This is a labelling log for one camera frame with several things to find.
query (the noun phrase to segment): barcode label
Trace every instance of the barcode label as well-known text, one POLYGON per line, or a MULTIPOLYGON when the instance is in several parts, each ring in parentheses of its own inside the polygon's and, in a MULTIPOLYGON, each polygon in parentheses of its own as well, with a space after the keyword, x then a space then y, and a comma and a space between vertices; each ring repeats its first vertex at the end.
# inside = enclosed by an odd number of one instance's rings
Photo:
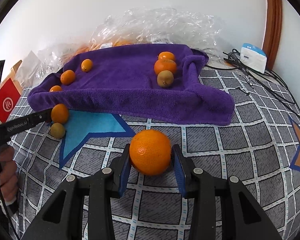
POLYGON ((111 47, 112 47, 112 42, 104 43, 101 45, 100 49, 111 48, 111 47))
POLYGON ((167 39, 155 40, 152 41, 153 44, 169 44, 170 42, 167 39))

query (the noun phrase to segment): purple towel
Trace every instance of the purple towel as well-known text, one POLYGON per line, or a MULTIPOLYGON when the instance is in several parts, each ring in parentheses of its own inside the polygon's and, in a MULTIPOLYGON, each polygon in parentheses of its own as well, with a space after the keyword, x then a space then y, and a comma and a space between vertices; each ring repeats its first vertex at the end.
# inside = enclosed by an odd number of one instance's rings
POLYGON ((34 111, 63 103, 69 109, 155 118, 176 124, 210 123, 228 125, 234 111, 232 97, 200 84, 198 75, 208 56, 194 55, 186 45, 140 44, 100 49, 79 54, 65 64, 75 81, 61 85, 60 74, 50 74, 28 96, 34 111), (154 63, 158 54, 172 52, 178 71, 173 85, 158 86, 154 63), (81 70, 85 59, 93 61, 90 72, 81 70), (54 85, 63 91, 49 92, 54 85))

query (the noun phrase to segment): plastic wrap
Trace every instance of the plastic wrap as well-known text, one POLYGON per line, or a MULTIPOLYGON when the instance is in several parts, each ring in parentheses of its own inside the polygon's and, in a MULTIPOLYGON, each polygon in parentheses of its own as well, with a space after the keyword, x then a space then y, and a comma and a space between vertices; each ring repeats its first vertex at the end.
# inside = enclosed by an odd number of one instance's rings
POLYGON ((220 30, 221 21, 213 16, 178 12, 173 8, 135 8, 122 17, 109 16, 95 29, 89 41, 50 46, 37 53, 40 62, 32 55, 32 63, 24 64, 16 77, 24 86, 36 86, 77 54, 129 44, 186 44, 206 52, 212 60, 218 59, 221 51, 216 36, 220 30))

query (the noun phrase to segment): checkered bedsheet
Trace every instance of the checkered bedsheet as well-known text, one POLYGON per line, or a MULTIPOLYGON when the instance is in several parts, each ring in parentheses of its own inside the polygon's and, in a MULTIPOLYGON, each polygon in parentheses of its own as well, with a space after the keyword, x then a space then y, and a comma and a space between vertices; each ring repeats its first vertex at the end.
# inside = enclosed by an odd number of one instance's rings
MULTIPOLYGON (((156 129, 165 133, 171 144, 179 144, 184 156, 193 158, 212 176, 226 179, 235 175, 243 181, 266 211, 283 239, 293 239, 300 230, 300 172, 289 168, 298 140, 288 117, 300 126, 300 120, 261 86, 251 88, 240 74, 203 69, 199 80, 230 93, 235 100, 232 122, 226 127, 196 124, 177 125, 142 117, 122 116, 138 132, 156 129), (249 91, 236 90, 240 87, 249 91)), ((291 100, 280 85, 267 83, 277 93, 291 100)), ((24 90, 9 119, 32 112, 24 90)), ((295 112, 300 111, 291 105, 295 112)), ((59 171, 61 141, 49 134, 50 128, 39 124, 14 136, 18 164, 20 206, 13 217, 22 236, 53 191, 69 174, 86 177, 109 166, 120 156, 131 138, 91 138, 59 171)), ((88 239, 88 198, 83 210, 82 239, 88 239)), ((127 191, 111 200, 117 240, 178 239, 187 240, 193 201, 181 197, 172 168, 149 177, 132 168, 127 191)), ((221 239, 220 199, 216 197, 216 239, 221 239)))

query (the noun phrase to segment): human hand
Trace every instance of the human hand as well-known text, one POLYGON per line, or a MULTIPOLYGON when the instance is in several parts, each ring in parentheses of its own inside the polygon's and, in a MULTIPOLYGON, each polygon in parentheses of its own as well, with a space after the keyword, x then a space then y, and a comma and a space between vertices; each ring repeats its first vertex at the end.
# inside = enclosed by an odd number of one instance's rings
POLYGON ((18 192, 17 164, 13 160, 14 148, 8 146, 0 152, 0 162, 5 162, 0 172, 0 186, 3 198, 10 202, 18 192))

